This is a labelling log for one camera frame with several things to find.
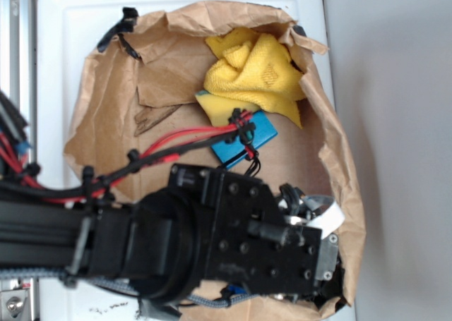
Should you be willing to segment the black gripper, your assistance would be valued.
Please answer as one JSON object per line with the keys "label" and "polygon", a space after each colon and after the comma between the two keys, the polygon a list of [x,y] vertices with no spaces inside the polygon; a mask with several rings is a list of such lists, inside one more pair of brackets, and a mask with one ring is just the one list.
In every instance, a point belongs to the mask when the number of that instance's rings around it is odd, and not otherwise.
{"label": "black gripper", "polygon": [[343,292],[338,227],[345,215],[328,195],[288,184],[280,194],[261,180],[178,164],[169,184],[186,193],[208,233],[201,277],[249,294],[333,298]]}

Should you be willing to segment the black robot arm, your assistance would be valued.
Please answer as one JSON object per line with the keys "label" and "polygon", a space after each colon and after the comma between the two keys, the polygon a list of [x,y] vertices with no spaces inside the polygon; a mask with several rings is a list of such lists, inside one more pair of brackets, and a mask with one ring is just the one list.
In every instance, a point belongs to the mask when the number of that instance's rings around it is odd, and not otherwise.
{"label": "black robot arm", "polygon": [[220,169],[177,164],[169,184],[132,205],[74,208],[1,184],[1,275],[127,279],[126,294],[158,304],[190,298],[203,281],[233,294],[322,305],[343,292],[336,235],[314,227],[327,202]]}

